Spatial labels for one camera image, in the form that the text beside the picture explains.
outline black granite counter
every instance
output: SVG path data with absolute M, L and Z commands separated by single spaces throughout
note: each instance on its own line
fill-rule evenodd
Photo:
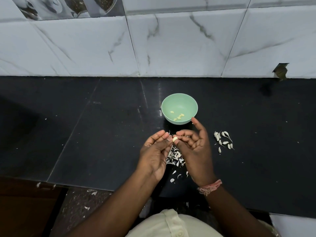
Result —
M 245 207 L 316 217 L 315 89 L 316 79 L 2 77 L 0 175 L 115 190 L 149 135 L 193 128 L 160 110 L 182 92 L 198 103 L 216 175 Z M 235 149 L 221 155 L 212 137 L 220 130 Z M 185 172 L 167 165 L 156 193 L 196 193 Z

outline mint green bowl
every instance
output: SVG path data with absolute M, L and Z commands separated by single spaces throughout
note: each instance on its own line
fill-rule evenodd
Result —
M 161 111 L 165 118 L 172 124 L 184 125 L 191 121 L 198 111 L 198 104 L 191 96 L 183 93 L 175 93 L 167 96 L 162 104 Z M 180 114 L 184 114 L 181 119 L 177 119 Z

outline white shirt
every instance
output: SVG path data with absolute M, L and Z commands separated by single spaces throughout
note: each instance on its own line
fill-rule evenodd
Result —
M 173 209 L 153 215 L 135 228 L 126 237 L 223 237 L 204 222 L 189 216 L 178 215 Z

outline person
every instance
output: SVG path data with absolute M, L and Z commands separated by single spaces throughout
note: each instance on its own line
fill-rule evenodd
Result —
M 174 144 L 182 153 L 193 181 L 204 187 L 217 182 L 213 171 L 211 147 L 206 129 L 192 118 L 199 133 L 181 130 L 171 136 L 164 130 L 148 138 L 140 150 L 134 173 L 109 199 L 67 237 L 199 237 L 222 236 L 204 222 L 175 210 L 152 215 L 129 231 L 166 170 L 166 158 Z M 255 219 L 223 187 L 205 198 L 227 237 L 272 237 L 272 233 Z

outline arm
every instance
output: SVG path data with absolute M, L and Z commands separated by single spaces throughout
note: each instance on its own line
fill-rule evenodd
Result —
M 152 135 L 141 149 L 136 171 L 67 237 L 125 236 L 162 178 L 171 145 L 169 133 L 159 131 Z
M 206 129 L 195 118 L 192 123 L 199 134 L 191 130 L 178 131 L 174 142 L 184 156 L 187 169 L 199 186 L 218 179 L 213 172 L 211 147 Z M 273 237 L 272 233 L 254 218 L 223 186 L 211 192 L 206 200 L 223 231 L 229 237 Z

